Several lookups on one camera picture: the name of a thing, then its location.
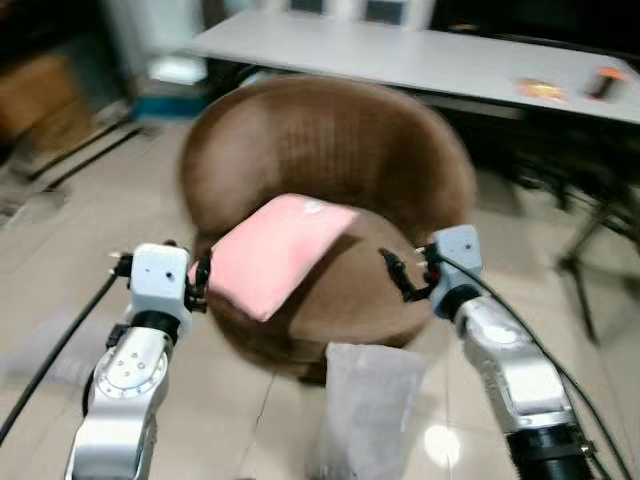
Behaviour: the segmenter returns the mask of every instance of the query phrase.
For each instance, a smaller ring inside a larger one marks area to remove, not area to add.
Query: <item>brown armchair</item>
[[[383,87],[303,75],[214,103],[187,141],[181,184],[195,255],[284,193],[362,210],[269,322],[208,298],[246,358],[313,379],[325,375],[330,341],[402,347],[422,330],[427,303],[402,303],[378,249],[404,257],[419,283],[414,247],[465,222],[475,189],[464,147],[431,110]]]

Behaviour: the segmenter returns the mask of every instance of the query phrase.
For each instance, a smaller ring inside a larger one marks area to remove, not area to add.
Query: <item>pink cushion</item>
[[[266,322],[357,215],[303,195],[271,200],[213,246],[209,290]]]

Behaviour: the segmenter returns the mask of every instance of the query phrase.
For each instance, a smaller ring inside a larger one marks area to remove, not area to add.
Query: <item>tile floor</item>
[[[55,332],[106,277],[112,265],[108,252],[166,238],[190,243],[175,186],[188,129],[188,123],[165,124],[154,138],[131,140],[72,179],[67,203],[54,215],[0,232],[0,374],[16,365],[23,372],[35,368]],[[602,338],[595,349],[576,315],[571,284],[553,269],[584,212],[560,212],[547,195],[488,174],[479,175],[479,186],[474,221],[486,278],[591,393],[633,465],[640,455],[639,354],[634,353],[640,344],[634,289],[640,259],[625,240],[608,232],[590,249],[589,293]],[[78,332],[0,449],[0,478],[61,478],[81,418],[80,379],[126,303],[126,289],[118,285]],[[428,354],[433,365],[407,434],[403,478],[515,479],[480,381],[450,326],[433,322],[410,349]],[[25,377],[1,378],[5,415]],[[323,389],[240,360],[215,326],[198,315],[171,365],[151,478],[301,480],[324,402]],[[593,431],[592,423],[585,423]],[[612,465],[608,455],[603,458]]]

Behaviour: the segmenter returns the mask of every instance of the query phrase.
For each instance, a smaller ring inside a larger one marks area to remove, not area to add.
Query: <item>chair seat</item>
[[[281,373],[321,379],[329,342],[402,347],[431,316],[427,302],[402,302],[378,252],[381,247],[403,258],[414,283],[422,285],[414,247],[387,220],[361,210],[267,323],[252,320],[216,294],[209,295],[209,308],[247,359]]]

